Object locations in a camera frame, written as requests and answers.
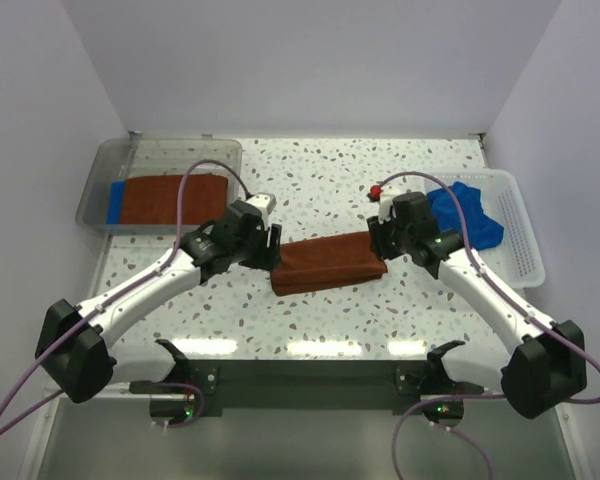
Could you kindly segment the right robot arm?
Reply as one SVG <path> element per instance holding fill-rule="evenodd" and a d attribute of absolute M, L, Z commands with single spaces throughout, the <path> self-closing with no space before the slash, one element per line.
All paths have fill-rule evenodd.
<path fill-rule="evenodd" d="M 584 334 L 572 321 L 555 322 L 529 306 L 469 248 L 462 232 L 441 230 L 427 196 L 374 186 L 378 213 L 368 218 L 371 249 L 380 260 L 403 255 L 449 287 L 494 331 L 502 355 L 452 341 L 430 351 L 425 379 L 448 392 L 468 383 L 504 395 L 533 419 L 587 385 Z"/>

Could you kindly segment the blue towel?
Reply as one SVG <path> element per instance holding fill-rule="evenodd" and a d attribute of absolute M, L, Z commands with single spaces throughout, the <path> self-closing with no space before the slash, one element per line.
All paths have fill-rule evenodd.
<path fill-rule="evenodd" d="M 106 224 L 118 225 L 122 213 L 122 204 L 124 200 L 125 182 L 117 181 L 110 185 L 109 200 L 107 207 Z"/>
<path fill-rule="evenodd" d="M 471 246 L 478 251 L 499 246 L 504 237 L 504 227 L 485 214 L 481 190 L 459 181 L 454 182 L 450 190 L 462 208 Z M 461 233 L 460 217 L 448 192 L 443 188 L 435 189 L 427 193 L 427 198 L 439 229 Z"/>

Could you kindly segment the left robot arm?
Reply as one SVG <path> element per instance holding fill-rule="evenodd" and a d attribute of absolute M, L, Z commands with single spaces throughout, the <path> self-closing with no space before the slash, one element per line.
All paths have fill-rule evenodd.
<path fill-rule="evenodd" d="M 230 204 L 219 220 L 185 234 L 138 274 L 76 306 L 66 300 L 46 312 L 35 357 L 61 391 L 83 403 L 115 383 L 155 382 L 165 392 L 188 379 L 182 356 L 160 340 L 150 353 L 117 342 L 136 323 L 172 298 L 233 265 L 272 272 L 280 262 L 281 227 L 269 220 L 274 195 L 259 193 Z"/>

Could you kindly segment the brown towel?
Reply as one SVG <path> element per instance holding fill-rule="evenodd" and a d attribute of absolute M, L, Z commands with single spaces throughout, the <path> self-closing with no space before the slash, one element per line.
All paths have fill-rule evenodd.
<path fill-rule="evenodd" d="M 181 175 L 130 178 L 125 182 L 118 225 L 175 225 Z M 227 206 L 228 179 L 219 175 L 190 175 L 183 193 L 182 224 L 217 220 Z"/>
<path fill-rule="evenodd" d="M 386 264 L 371 250 L 368 232 L 347 233 L 283 244 L 271 274 L 277 296 L 313 293 L 381 279 Z"/>

